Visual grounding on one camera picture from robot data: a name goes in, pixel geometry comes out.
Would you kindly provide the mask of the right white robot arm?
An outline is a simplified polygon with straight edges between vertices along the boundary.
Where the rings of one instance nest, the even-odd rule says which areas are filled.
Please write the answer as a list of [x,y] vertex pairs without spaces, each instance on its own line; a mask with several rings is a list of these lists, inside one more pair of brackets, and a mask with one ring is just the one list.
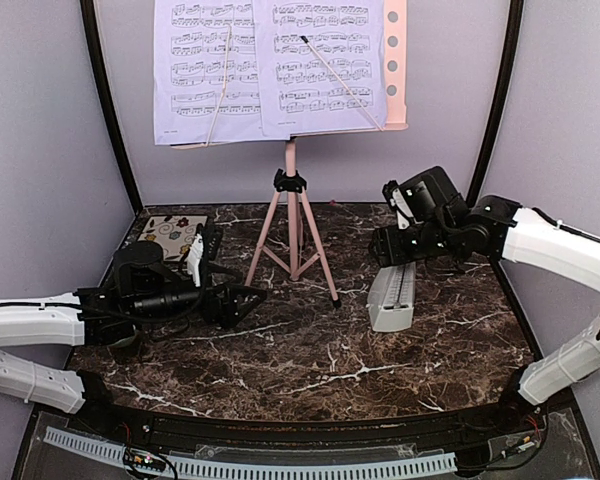
[[[369,250],[382,267],[479,254],[524,265],[600,295],[600,237],[553,219],[537,207],[489,195],[472,208],[428,205],[412,224],[377,228]],[[533,409],[600,370],[600,312],[578,334],[512,374],[490,413],[501,434],[514,432]]]

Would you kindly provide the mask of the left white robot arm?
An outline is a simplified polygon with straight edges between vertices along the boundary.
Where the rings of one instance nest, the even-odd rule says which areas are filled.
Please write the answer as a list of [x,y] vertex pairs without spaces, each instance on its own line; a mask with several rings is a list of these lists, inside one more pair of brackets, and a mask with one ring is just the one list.
[[134,340],[145,326],[194,313],[229,329],[266,298],[258,288],[181,280],[129,293],[116,287],[86,288],[54,297],[0,301],[0,393],[69,414],[82,410],[83,421],[97,434],[114,435],[121,427],[121,415],[108,404],[112,396],[98,374],[54,369],[9,354],[7,348],[120,346]]

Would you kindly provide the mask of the pink music stand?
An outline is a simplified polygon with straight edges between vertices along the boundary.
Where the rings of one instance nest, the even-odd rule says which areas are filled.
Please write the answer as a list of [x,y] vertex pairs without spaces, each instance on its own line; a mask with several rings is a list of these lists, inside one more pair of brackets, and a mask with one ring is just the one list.
[[[275,175],[273,198],[275,201],[285,201],[287,204],[290,254],[287,259],[282,261],[281,265],[283,269],[289,273],[292,279],[299,278],[309,265],[308,261],[301,256],[304,234],[313,234],[317,232],[315,217],[312,213],[307,196],[306,183],[299,175],[296,168],[297,138],[300,136],[341,132],[400,130],[406,125],[406,107],[401,97],[404,84],[400,79],[400,61],[405,53],[405,47],[400,42],[400,28],[404,23],[406,6],[399,1],[380,2],[384,5],[384,60],[382,64],[382,73],[387,100],[387,121],[385,126],[380,130],[332,131],[293,135],[290,137],[268,136],[264,133],[262,128],[265,138],[263,140],[258,140],[281,141],[285,145],[286,166]],[[219,144],[228,143],[168,146],[179,148],[204,148]]]

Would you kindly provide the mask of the white metronome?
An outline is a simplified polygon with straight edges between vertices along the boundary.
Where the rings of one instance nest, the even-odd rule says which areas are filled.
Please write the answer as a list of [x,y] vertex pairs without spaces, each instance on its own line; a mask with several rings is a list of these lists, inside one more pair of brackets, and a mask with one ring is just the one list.
[[392,333],[412,326],[415,273],[414,263],[379,270],[367,297],[367,309],[374,332]]

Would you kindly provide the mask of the purple sheet music page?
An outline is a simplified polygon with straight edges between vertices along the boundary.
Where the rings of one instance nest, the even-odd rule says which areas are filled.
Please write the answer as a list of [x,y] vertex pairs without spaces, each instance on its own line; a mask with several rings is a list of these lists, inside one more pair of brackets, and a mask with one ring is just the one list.
[[265,138],[250,1],[155,2],[153,52],[157,145]]
[[256,1],[253,8],[266,135],[385,126],[382,2]]

